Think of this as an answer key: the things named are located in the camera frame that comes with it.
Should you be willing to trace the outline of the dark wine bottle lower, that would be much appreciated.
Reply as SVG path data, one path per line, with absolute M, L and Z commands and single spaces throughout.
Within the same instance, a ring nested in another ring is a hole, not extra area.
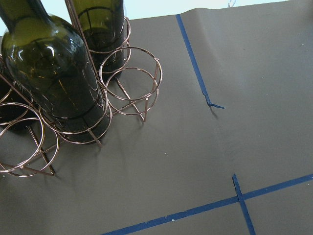
M 111 72 L 122 67 L 124 52 L 124 1 L 74 0 L 84 37 L 96 69 Z

